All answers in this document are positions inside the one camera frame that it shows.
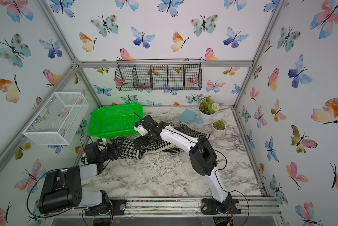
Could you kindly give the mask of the black white knitted scarf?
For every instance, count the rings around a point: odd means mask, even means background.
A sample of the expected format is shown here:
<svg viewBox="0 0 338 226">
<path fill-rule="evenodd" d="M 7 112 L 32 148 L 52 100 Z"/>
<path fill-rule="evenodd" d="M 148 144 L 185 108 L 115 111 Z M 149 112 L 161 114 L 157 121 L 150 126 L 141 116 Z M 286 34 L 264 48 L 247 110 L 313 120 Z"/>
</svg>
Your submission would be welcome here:
<svg viewBox="0 0 338 226">
<path fill-rule="evenodd" d="M 208 138 L 209 134 L 205 132 L 200 132 L 191 128 L 188 124 L 181 122 L 179 126 L 174 127 L 175 130 L 184 133 L 188 136 L 195 138 Z M 123 137 L 124 141 L 120 145 L 122 149 L 119 159 L 132 159 L 132 160 L 140 160 L 145 157 L 147 154 L 166 152 L 166 153 L 174 153 L 179 154 L 181 149 L 177 146 L 173 145 L 170 142 L 166 141 L 156 141 L 146 147 L 144 150 L 137 150 L 134 148 L 134 141 Z"/>
</svg>

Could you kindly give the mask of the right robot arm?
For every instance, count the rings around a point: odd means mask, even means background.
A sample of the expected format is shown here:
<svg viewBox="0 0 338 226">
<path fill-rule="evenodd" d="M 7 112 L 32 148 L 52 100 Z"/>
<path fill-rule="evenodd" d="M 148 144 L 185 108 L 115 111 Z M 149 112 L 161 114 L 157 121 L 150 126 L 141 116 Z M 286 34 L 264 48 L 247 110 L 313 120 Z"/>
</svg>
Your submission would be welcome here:
<svg viewBox="0 0 338 226">
<path fill-rule="evenodd" d="M 134 130 L 141 135 L 134 140 L 137 150 L 144 150 L 157 141 L 165 141 L 189 154 L 192 168 L 203 176 L 212 194 L 212 198 L 202 199 L 201 212 L 204 215 L 241 214 L 239 201 L 226 191 L 220 178 L 217 155 L 207 138 L 191 137 L 166 122 L 157 123 L 149 115 L 137 121 Z"/>
</svg>

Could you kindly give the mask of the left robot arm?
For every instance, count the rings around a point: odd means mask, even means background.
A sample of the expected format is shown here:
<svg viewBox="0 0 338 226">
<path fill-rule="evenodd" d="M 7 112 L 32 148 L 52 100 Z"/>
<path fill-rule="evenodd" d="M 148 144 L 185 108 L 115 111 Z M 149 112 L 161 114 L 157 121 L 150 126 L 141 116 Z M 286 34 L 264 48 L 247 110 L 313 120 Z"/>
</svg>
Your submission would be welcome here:
<svg viewBox="0 0 338 226">
<path fill-rule="evenodd" d="M 86 208 L 89 216 L 105 216 L 114 213 L 114 205 L 103 190 L 82 190 L 82 181 L 100 175 L 109 161 L 121 154 L 124 138 L 114 138 L 106 144 L 103 140 L 87 144 L 84 148 L 85 165 L 47 172 L 38 202 L 41 214 L 53 214 L 74 208 Z"/>
</svg>

